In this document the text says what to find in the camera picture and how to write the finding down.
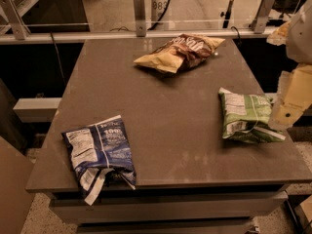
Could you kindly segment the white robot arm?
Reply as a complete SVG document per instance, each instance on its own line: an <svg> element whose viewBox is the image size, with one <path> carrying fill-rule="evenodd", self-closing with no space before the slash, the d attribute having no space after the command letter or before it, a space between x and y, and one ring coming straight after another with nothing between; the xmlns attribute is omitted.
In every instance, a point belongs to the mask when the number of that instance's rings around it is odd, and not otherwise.
<svg viewBox="0 0 312 234"><path fill-rule="evenodd" d="M289 59L298 63L292 72L283 71L269 127L290 128L312 104L312 0L306 0L292 17L286 37Z"/></svg>

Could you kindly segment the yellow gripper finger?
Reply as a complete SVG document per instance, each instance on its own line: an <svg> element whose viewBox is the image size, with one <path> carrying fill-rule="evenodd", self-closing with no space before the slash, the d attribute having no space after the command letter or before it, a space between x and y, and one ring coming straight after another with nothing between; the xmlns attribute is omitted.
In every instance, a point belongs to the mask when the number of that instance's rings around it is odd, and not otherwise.
<svg viewBox="0 0 312 234"><path fill-rule="evenodd" d="M268 125L279 131L290 128L311 105L312 65L300 63L292 72L281 73Z"/></svg>

